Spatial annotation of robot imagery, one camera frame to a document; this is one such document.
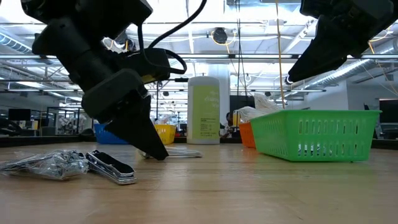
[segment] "green basket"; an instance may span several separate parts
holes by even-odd
[[[366,161],[381,111],[283,110],[251,120],[259,152],[289,161]]]

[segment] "wooden table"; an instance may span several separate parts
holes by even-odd
[[[139,182],[95,174],[67,182],[0,175],[0,223],[398,223],[398,151],[369,162],[292,163],[240,144],[174,147],[202,159],[144,160],[131,146],[94,143],[0,149],[98,149],[133,165]]]

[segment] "white bottle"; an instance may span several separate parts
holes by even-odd
[[[220,143],[220,81],[194,77],[188,81],[188,144]]]

